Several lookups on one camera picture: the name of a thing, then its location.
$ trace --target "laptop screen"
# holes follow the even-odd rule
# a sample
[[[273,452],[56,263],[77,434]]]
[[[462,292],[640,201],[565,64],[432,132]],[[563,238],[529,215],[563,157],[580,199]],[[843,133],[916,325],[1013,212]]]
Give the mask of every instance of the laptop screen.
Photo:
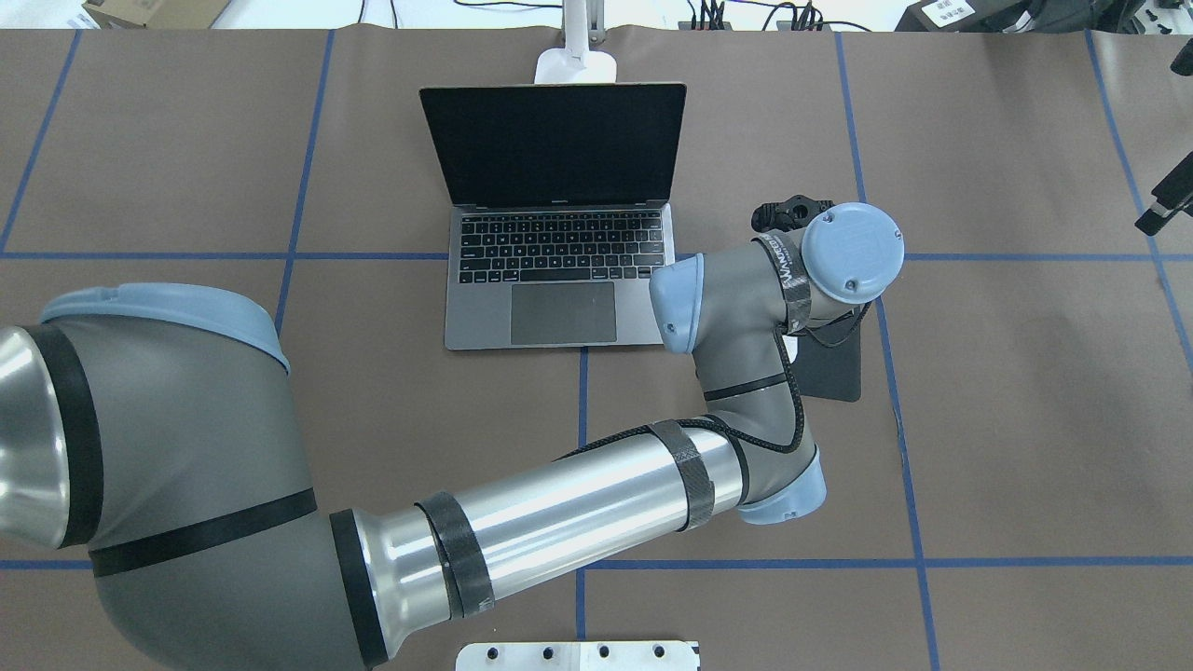
[[[670,197],[682,84],[424,88],[452,203],[641,203]]]

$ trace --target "keyboard key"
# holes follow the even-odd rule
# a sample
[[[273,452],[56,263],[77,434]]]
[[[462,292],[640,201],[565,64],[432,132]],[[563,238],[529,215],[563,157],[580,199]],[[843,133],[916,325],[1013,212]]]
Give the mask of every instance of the keyboard key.
[[[523,282],[576,281],[576,279],[589,279],[591,277],[592,277],[592,271],[589,271],[587,267],[561,267],[557,270],[521,271]]]

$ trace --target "round blue joint cover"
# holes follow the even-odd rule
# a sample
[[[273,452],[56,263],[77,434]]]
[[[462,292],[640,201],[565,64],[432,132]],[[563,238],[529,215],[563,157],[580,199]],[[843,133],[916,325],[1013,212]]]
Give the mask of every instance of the round blue joint cover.
[[[663,346],[676,355],[696,349],[704,297],[704,254],[655,269],[650,275],[650,306]]]
[[[50,301],[42,310],[42,322],[79,315],[136,316],[210,331],[261,350],[290,373],[270,313],[223,289],[171,283],[93,287]]]
[[[882,295],[903,267],[903,233],[886,213],[841,203],[808,224],[801,245],[808,276],[828,297],[860,306]]]
[[[812,512],[826,497],[828,487],[820,466],[820,448],[816,448],[811,463],[799,478],[760,501],[737,506],[737,513],[750,524],[778,524]]]

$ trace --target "gray robot arm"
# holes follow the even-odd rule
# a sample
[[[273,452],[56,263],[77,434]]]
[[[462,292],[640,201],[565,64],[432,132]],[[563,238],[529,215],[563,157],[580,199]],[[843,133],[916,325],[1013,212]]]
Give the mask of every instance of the gray robot arm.
[[[876,297],[903,250],[874,208],[824,214],[651,279],[706,415],[384,517],[315,515],[264,310],[196,288],[64,296],[45,326],[0,330],[0,531],[87,543],[109,616],[166,665],[326,670],[733,507],[798,517],[824,488],[780,336]]]

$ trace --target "open laptop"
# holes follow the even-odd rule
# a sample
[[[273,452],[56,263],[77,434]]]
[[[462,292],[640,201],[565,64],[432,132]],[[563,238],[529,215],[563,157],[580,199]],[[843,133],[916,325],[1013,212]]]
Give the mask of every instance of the open laptop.
[[[420,91],[452,201],[450,350],[661,343],[682,84]]]

